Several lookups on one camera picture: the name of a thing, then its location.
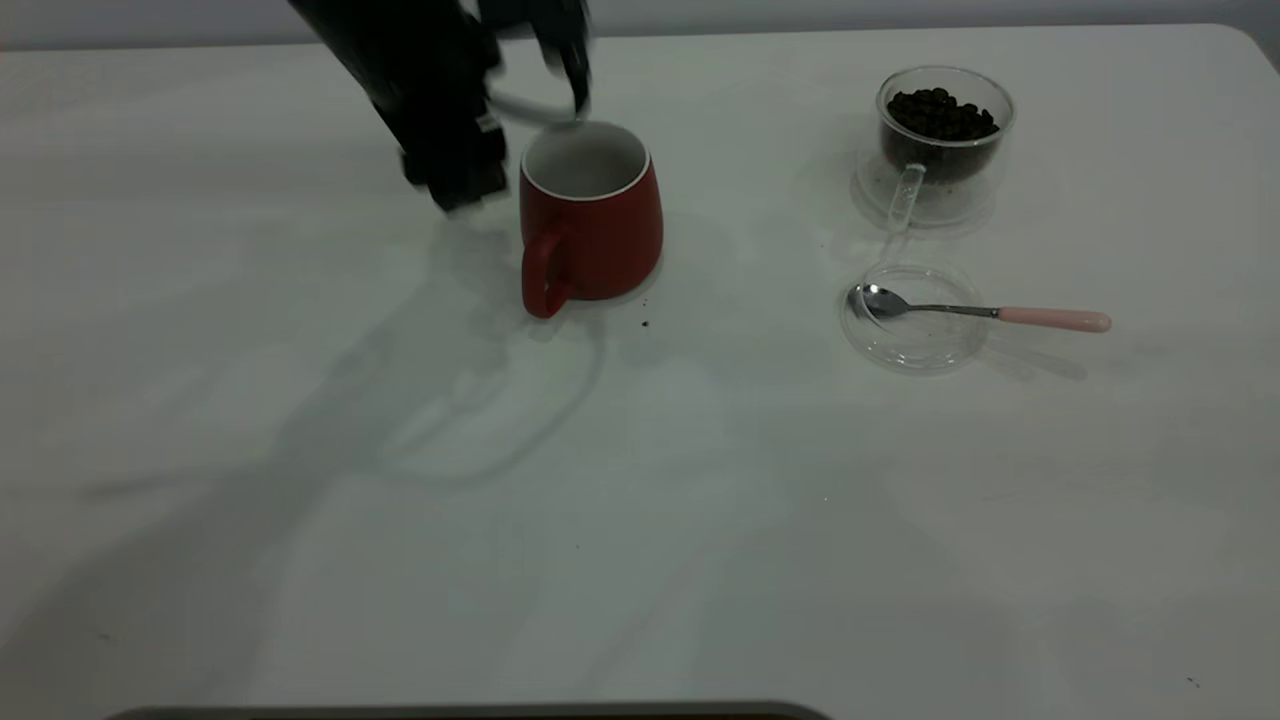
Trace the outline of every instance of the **white table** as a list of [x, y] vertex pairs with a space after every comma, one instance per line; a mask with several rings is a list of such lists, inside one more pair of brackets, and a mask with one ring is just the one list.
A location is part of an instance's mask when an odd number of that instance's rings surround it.
[[[993, 215], [936, 251], [1111, 334], [995, 328], [934, 378], [847, 345], [882, 240], [851, 143], [923, 63], [1021, 113]], [[609, 38], [594, 68], [667, 250], [539, 324], [516, 202], [447, 222], [323, 47], [0, 58], [0, 717], [1280, 714], [1280, 77], [1243, 35]]]

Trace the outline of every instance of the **metal spoon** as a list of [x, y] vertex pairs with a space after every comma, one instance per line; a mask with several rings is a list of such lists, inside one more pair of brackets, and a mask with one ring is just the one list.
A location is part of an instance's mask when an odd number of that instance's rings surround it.
[[969, 307], [966, 305], [911, 305], [902, 300], [896, 292], [878, 284], [863, 287], [856, 284], [849, 291], [846, 299], [849, 306], [858, 309], [858, 293], [863, 293], [863, 302], [877, 319], [897, 318], [906, 313], [952, 313], [956, 315], [977, 315], [979, 318], [992, 318], [1005, 323], [1019, 323], [1023, 325], [1043, 325], [1046, 328], [1060, 328], [1064, 331], [1079, 331], [1084, 333], [1105, 333], [1111, 329], [1111, 318], [1102, 313], [1088, 313], [1084, 310], [1050, 310], [1044, 307]]

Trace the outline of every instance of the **glass handle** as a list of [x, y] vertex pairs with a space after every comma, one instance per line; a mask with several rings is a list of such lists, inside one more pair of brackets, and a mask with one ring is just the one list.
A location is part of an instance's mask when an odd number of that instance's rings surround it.
[[911, 211], [915, 209], [915, 199], [920, 195], [920, 186], [924, 183], [924, 165], [911, 163], [902, 170], [897, 179], [897, 190], [893, 191], [893, 201], [888, 206], [888, 232], [902, 232], [911, 223]]

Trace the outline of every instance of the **pink spoon handle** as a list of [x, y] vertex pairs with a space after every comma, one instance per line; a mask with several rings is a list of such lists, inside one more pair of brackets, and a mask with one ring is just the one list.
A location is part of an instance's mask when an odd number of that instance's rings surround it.
[[1111, 329], [1111, 318], [1102, 313], [1084, 310], [1050, 310], [1047, 307], [1001, 307], [996, 318], [1020, 325], [1044, 325], [1082, 333], [1105, 333]]

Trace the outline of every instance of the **clear glass cup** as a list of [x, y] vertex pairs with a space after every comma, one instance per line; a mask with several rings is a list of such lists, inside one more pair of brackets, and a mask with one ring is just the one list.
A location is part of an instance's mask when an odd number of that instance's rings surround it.
[[[937, 87], [960, 105], [972, 102], [991, 113], [1000, 129], [978, 140], [943, 141], [911, 132], [890, 114], [888, 104], [899, 92]], [[992, 201], [1018, 119], [1012, 97], [996, 81], [964, 68], [911, 68], [884, 81], [876, 110], [859, 142], [858, 183], [891, 232], [963, 222]]]

